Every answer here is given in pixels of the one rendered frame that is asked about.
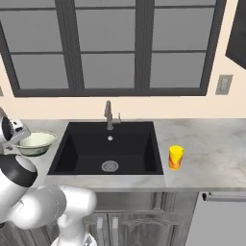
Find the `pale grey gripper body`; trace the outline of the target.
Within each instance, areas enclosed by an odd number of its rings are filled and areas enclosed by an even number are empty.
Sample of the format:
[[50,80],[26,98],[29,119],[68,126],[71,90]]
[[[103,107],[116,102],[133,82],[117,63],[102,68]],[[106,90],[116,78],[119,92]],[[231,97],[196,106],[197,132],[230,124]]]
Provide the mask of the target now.
[[27,138],[31,134],[31,131],[27,128],[19,132],[15,132],[12,136],[12,139],[6,143],[3,143],[2,146],[4,149],[11,148],[13,145],[16,145],[20,140]]

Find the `white bowl with green rim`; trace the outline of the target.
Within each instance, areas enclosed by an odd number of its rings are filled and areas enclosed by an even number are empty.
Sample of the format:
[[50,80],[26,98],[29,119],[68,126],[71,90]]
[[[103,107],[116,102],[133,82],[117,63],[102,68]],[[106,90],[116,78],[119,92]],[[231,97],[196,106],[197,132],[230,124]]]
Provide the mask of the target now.
[[14,147],[21,155],[38,157],[45,154],[57,140],[57,136],[50,132],[34,131],[31,135],[20,140]]

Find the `black sink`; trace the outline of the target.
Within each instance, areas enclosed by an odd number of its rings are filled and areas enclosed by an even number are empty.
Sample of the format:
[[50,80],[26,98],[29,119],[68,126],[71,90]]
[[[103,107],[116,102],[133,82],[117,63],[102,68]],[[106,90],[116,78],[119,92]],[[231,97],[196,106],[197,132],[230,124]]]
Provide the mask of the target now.
[[48,171],[50,175],[161,175],[152,122],[70,122]]

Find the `yellow and orange cup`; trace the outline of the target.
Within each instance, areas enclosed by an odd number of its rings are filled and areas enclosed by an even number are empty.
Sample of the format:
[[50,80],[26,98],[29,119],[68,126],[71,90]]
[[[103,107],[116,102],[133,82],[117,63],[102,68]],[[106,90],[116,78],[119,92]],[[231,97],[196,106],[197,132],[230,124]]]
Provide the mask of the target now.
[[178,170],[181,167],[185,149],[182,146],[173,145],[169,147],[169,168]]

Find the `grey metal tap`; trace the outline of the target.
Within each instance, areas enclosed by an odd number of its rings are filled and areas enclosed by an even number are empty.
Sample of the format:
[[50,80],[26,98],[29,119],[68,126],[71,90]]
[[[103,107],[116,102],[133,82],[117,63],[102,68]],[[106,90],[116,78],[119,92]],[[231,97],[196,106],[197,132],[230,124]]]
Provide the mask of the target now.
[[108,100],[106,102],[106,107],[105,107],[105,113],[104,116],[107,118],[107,129],[111,131],[113,129],[114,124],[120,124],[121,119],[120,117],[113,118],[112,112],[111,112],[111,101]]

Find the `grey narrow cupboard door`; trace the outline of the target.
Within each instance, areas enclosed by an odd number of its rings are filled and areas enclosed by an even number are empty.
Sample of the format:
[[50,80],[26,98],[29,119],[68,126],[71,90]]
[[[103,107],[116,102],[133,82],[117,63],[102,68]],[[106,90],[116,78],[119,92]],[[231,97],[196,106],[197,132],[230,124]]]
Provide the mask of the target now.
[[97,246],[110,246],[108,217],[105,213],[92,213],[84,218],[87,231],[97,242]]

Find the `dark framed window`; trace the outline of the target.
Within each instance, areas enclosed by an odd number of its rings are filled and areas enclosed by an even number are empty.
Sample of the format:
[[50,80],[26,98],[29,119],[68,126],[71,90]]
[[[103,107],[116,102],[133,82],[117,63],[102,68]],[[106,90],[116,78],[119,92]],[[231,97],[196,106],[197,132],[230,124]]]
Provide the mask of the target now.
[[0,0],[16,97],[204,96],[226,0]]

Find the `grey carved cupboard door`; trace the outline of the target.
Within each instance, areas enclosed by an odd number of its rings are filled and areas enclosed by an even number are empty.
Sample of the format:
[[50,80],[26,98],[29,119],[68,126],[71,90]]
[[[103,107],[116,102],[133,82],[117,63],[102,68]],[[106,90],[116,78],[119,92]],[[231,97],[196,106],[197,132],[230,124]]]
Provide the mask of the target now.
[[111,246],[113,217],[118,217],[119,246],[185,246],[192,221],[190,213],[110,213]]

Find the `grey dishwasher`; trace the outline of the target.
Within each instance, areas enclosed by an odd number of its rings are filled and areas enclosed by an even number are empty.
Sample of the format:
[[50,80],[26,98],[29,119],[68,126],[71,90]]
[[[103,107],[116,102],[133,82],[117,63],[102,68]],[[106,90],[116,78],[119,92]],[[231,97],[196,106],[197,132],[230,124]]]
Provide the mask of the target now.
[[[209,191],[246,196],[246,191]],[[246,202],[205,202],[200,192],[185,246],[246,246]]]

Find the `grey wall socket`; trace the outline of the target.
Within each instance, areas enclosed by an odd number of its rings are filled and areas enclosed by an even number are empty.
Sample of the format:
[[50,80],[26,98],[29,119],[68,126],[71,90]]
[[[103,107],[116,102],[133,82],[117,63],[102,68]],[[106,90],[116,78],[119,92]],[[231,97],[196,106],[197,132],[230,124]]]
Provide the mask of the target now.
[[232,80],[233,80],[232,75],[220,75],[215,94],[227,95],[229,93]]

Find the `dark wall cupboard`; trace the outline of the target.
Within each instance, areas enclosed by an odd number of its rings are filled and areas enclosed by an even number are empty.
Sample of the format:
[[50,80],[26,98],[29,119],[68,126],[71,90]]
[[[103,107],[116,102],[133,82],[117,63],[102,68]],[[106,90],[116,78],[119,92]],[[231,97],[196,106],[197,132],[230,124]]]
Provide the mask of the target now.
[[226,57],[246,70],[246,0],[238,0]]

